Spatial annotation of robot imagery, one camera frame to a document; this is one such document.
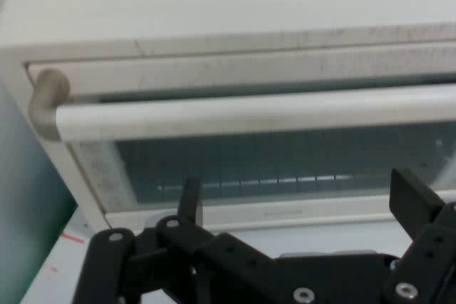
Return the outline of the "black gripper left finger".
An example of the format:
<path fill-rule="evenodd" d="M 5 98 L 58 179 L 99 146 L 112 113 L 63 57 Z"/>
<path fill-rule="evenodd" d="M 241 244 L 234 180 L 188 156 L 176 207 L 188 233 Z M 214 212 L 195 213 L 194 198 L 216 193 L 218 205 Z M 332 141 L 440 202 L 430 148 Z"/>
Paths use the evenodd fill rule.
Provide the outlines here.
<path fill-rule="evenodd" d="M 139 303 L 163 290 L 178 303 L 291 303 L 279 264 L 230 234 L 202 228 L 202 185 L 186 179 L 177 213 L 139 235 L 97 233 L 88 245 L 74 303 Z"/>

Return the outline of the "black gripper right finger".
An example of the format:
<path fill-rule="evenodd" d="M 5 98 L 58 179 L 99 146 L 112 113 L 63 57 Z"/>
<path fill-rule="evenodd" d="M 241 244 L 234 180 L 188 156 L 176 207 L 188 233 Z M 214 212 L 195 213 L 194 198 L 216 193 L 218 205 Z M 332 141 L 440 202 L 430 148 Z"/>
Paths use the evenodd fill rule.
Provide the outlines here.
<path fill-rule="evenodd" d="M 409 169 L 391 173 L 389 208 L 412 239 L 384 286 L 386 303 L 455 302 L 455 203 Z"/>

